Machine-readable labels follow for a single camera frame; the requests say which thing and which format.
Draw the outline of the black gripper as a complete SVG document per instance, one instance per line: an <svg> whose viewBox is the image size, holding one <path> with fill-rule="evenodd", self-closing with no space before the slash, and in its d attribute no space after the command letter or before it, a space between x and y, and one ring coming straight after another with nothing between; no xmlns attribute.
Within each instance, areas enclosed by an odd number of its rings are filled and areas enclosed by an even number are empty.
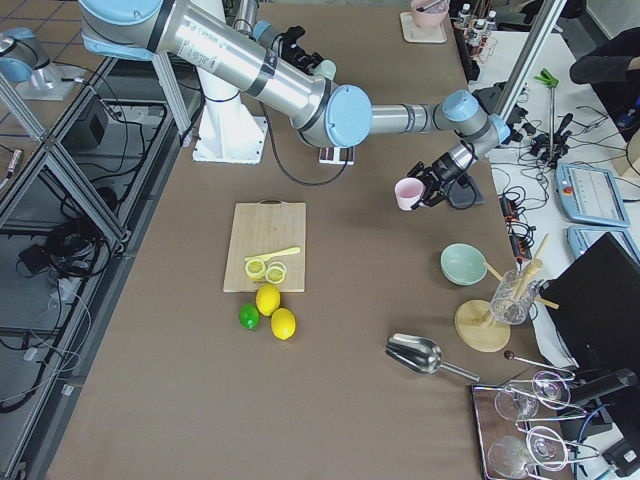
<svg viewBox="0 0 640 480"><path fill-rule="evenodd" d="M434 207L449 197L452 185L466 174L456 158L449 152L441 155L431 165L416 163L408 172L408 176L425 183L425 190L419 199L411 205L411 209Z"/></svg>
<svg viewBox="0 0 640 480"><path fill-rule="evenodd" d="M316 51L308 54L298 45L298 40L306 33L303 27L289 27L277 36L279 56L296 68L316 69L324 58Z"/></svg>

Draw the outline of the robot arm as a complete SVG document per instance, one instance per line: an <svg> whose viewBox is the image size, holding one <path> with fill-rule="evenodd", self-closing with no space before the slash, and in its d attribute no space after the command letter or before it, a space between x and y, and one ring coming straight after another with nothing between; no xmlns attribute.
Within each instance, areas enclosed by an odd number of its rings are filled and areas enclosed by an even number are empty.
<svg viewBox="0 0 640 480"><path fill-rule="evenodd" d="M413 209L447 198L451 184L510 135L505 121L486 113L466 90L438 105L374 105L361 88L295 68L256 34L234 29L191 1L83 1L80 8L87 50L134 59L175 54L288 116L313 147L355 147L377 134L455 131L455 146L409 171L423 185Z"/></svg>
<svg viewBox="0 0 640 480"><path fill-rule="evenodd" d="M331 62L318 52L309 53L300 46L299 40L306 30L296 25L280 31L266 20L257 21L258 9L258 1L241 1L232 27L303 73L323 75L323 68L329 67Z"/></svg>

